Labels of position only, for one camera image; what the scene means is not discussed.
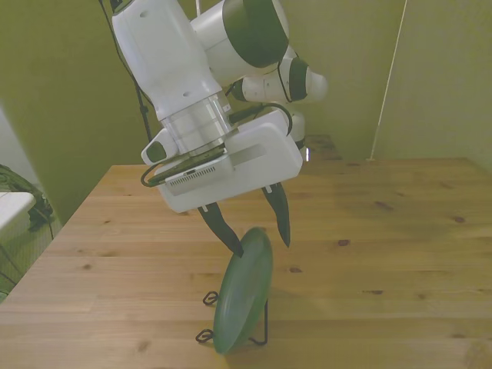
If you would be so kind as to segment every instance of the cable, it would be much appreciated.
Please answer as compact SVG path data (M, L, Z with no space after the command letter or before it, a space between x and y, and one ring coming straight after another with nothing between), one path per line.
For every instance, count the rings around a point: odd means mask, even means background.
M265 108L277 108L282 110L287 115L287 118L289 120L289 128L287 131L287 136L288 136L292 132L292 128L294 127L294 121L292 120L292 115L287 110L286 107L274 102L266 102L264 104L259 104L259 105L251 106L250 108L246 108L244 110L236 111L235 113L229 115L229 121L232 125L235 125L236 123L248 117L251 117L252 115L258 115Z
M8 254L7 250L3 247L3 245L0 244L0 251L2 251L3 255L5 258L8 260L8 262L14 267L14 269L18 272L18 275L21 276L21 278L24 276L25 273L23 273L17 266L17 264L12 260L10 255Z
M145 133L147 134L147 138L148 138L148 140L150 142L150 141L152 141L152 133L151 133L150 125L148 123L148 117L147 117L148 108L145 106L145 104L144 104L144 102L143 102L143 100L142 100L141 97L144 96L145 99L148 101L148 103L153 108L154 108L154 104L152 104L151 99L141 89L140 85L137 82L137 79L135 78L135 76L133 75L133 73L131 73L130 69L128 68L128 66L125 63L125 60L121 56L120 49L118 47L118 41L116 40L115 31L113 30L113 28L111 26L111 22L109 21L108 13L106 12L106 8L105 8L105 6L103 4L103 0L99 0L99 5L101 6L102 12L105 15L106 23L107 23L108 28L109 28L109 31L111 33L111 38L113 39L113 44L115 44L116 54L118 55L118 58L120 59L120 62L123 64L123 67L125 68L126 72L128 73L128 75L130 76L131 80L133 81L133 83L135 85L135 90L137 92L137 97L138 97L138 103L140 104L140 112L141 112L142 118L144 120Z
M148 188L154 188L157 186L157 184L155 185L152 185L150 183L148 183L145 179L147 178L147 176L154 171L154 169L156 169L159 165L161 165L161 163L157 163L157 164L154 164L152 165L149 169L147 169L144 174L141 175L140 177L140 182L145 186L145 187L148 187Z
M280 104L277 104L275 102L268 102L266 104L263 104L264 107L269 107L269 108L277 108L277 109L280 109L282 110L286 115L287 115L287 119L289 120L289 128L287 130L287 136L292 132L292 128L294 127L294 121L292 120L292 115L291 113L287 110L286 107L280 105Z
M282 74L280 72L280 67L282 65L282 62L283 62L282 60L280 60L278 62L278 66L277 66L278 77L280 78L280 83L282 84L282 89L284 90L284 95L285 95L285 98L287 99L287 102L292 103L292 100L287 95L287 89L285 88L285 85L284 85L284 79L282 78Z
M49 216L47 217L46 215L44 215L43 213L41 213L38 209L34 208L34 210L36 210L36 211L38 212L38 214L39 214L39 215L41 215L41 217L42 217L43 219L45 219L45 221L48 223L48 226L49 226L49 233L50 233L50 234L51 234L51 236L52 236L52 240L54 240L54 239L55 239L55 236L53 235L52 220L50 219L50 217L49 217Z
M403 12L401 14L400 28L398 29L397 41L396 41L396 44L394 46L393 59L391 60L390 73L387 77L386 89L384 90L383 105L381 106L381 113L379 114L379 121L377 122L376 133L374 135L374 141L372 144L371 157L369 158L369 160L374 160L374 155L376 154L377 140L379 139L379 134L381 131L381 123L383 122L383 115L384 115L384 110L386 108L387 94L390 90L390 83L391 83L391 77L393 76L394 62L397 58L398 45L400 44L401 29L403 28L403 23L405 20L405 14L407 12L407 3L408 3L408 0L405 0Z
M231 94L232 90L234 90L234 87L236 85L236 82L234 82L232 85L229 86L228 90L225 92L225 95L226 96L229 96Z
M3 274L1 271L0 271L0 275L5 278L7 281L9 281L10 283L12 283L15 286L17 286L17 284L7 275L7 274Z

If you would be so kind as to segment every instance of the white cord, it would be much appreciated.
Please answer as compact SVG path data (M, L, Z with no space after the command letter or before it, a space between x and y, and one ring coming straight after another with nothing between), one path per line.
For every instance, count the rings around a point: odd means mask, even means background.
M381 122L383 121L384 108L386 107L386 97L387 92L390 88L391 76L393 74L394 60L397 57L398 43L400 42L401 29L403 27L403 20L405 19L405 12L407 11L408 0L405 0L405 5L403 7L403 13L401 14L400 29L398 29L397 43L394 46L393 60L391 61L390 74L387 77L386 91L384 92L383 106L381 106L381 113L379 115L379 122L377 123L376 135L374 136L374 142L372 144L371 159L374 160L374 153L376 152L377 139L379 138L379 132L381 129Z

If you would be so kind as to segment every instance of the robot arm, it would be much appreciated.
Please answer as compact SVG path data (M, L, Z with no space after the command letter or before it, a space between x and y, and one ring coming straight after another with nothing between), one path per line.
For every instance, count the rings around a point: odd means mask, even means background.
M217 202L263 188L289 245L281 182L296 177L303 161L287 133L286 117L273 111L236 127L221 88L241 78L243 86L259 86L282 60L277 74L288 85L299 85L291 69L305 71L300 80L306 91L315 85L316 77L288 48L287 19L278 0L224 0L192 23L177 0L126 0L115 10L113 26L163 126L142 152L151 166L142 183L157 187L176 212L198 208L212 231L240 256L241 243ZM249 91L243 89L243 95ZM263 96L273 98L274 90ZM289 96L300 92L289 89Z
M327 79L314 73L289 47L275 71L242 78L234 83L232 95L239 101L309 103L321 101L327 90Z

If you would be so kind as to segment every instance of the wooden table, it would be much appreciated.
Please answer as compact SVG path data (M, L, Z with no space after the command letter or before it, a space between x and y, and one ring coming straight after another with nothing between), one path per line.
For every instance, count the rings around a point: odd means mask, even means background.
M0 305L1 368L492 367L492 179L469 161L308 163L290 250L260 191L223 203L274 247L270 342L229 357L194 337L230 254L144 169L113 167Z

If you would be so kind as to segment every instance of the black cable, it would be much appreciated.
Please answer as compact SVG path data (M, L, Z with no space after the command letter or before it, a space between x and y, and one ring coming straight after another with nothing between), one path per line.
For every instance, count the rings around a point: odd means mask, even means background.
M157 184L155 185L152 185L150 183L148 183L145 179L147 178L147 176L154 171L154 169L156 169L159 165L161 165L161 163L157 163L157 164L154 164L152 165L149 169L147 169L144 174L141 175L140 177L140 182L145 186L145 187L148 187L148 188L154 188L157 186Z
M41 217L42 217L43 219L45 219L45 221L48 223L49 233L50 233L50 235L52 236L52 240L54 240L54 239L55 239L55 236L53 235L53 228L52 228L52 220L51 220L51 218L50 218L49 216L44 215L43 213L41 213L41 212L40 212L38 209L36 209L36 208L35 208L34 210L36 210L36 211L38 212L38 214L39 214L39 215L41 215Z
M106 23L108 24L108 28L109 28L109 31L111 33L111 38L113 39L113 43L115 44L116 54L118 55L118 58L120 59L120 62L123 64L123 67L125 68L126 72L128 73L128 75L130 76L131 80L133 81L133 83L135 85L135 90L137 92L137 97L138 97L138 103L140 105L140 112L141 112L142 118L144 120L145 132L146 132L147 138L148 138L148 140L150 142L150 141L152 141L152 133L151 133L150 125L148 123L148 117L147 117L148 108L145 106L145 104L144 104L144 102L143 102L143 100L142 100L141 97L144 96L147 99L148 103L152 107L154 107L154 104L152 104L151 99L141 89L140 85L137 82L137 79L135 78L135 76L133 75L133 73L131 73L130 69L128 68L128 66L125 63L125 60L121 56L120 49L118 47L118 41L116 40L115 31L113 30L113 28L111 26L111 22L109 21L108 13L106 12L106 8L104 6L103 0L99 0L99 5L101 6L102 12L105 15Z
M234 82L232 85L229 86L229 89L225 92L225 95L226 96L229 96L231 94L232 90L234 90L234 87L236 85L236 82Z
M7 281L9 281L10 283L12 283L14 285L14 287L17 285L7 274L3 274L1 271L0 271L0 275L5 278Z
M144 120L144 126L145 126L145 133L147 133L147 139L149 142L152 141L152 132L151 132L151 126L148 123L148 108L145 106L144 102L141 99L141 89L138 87L138 85L135 85L135 90L137 92L137 99L138 103L140 105L140 112L141 112L141 117Z
M18 275L21 276L21 278L24 276L24 272L22 272L18 267L17 267L17 264L12 260L12 258L10 257L10 255L8 254L7 250L5 249L4 246L2 246L0 244L0 251L2 251L3 253L3 256L5 256L5 258L8 260L8 262L12 265L12 267L14 267L15 271L17 271Z
M274 102L267 102L265 104L263 104L264 107L266 108L277 108L277 109L280 109L282 110L286 115L287 115L287 119L289 120L289 128L287 130L287 136L292 132L292 128L294 127L294 121L292 120L292 115L291 113L287 110L286 107L280 105L280 104L277 104L277 103L274 103Z
M280 72L280 67L282 65L282 60L280 60L278 62L278 66L277 66L277 71L278 71L278 77L280 78L280 83L282 84L282 89L284 90L284 95L285 95L285 98L287 99L288 102L292 102L292 100L289 98L289 96L287 95L287 89L285 88L285 85L284 85L284 79L282 78L282 74Z

